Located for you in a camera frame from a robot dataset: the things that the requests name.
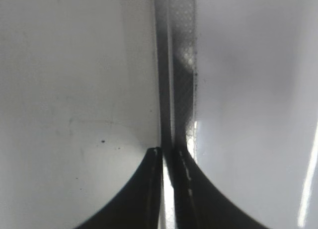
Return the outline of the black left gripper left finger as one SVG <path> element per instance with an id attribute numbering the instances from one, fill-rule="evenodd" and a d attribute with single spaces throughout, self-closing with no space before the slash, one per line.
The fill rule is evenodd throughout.
<path id="1" fill-rule="evenodd" d="M 79 229 L 156 229 L 161 203 L 161 148 L 149 148 L 125 186 Z"/>

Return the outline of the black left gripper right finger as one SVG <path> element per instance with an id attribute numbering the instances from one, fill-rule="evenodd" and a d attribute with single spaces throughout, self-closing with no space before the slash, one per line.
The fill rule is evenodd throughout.
<path id="1" fill-rule="evenodd" d="M 263 228 L 210 182 L 187 150 L 173 150 L 172 168 L 179 229 Z"/>

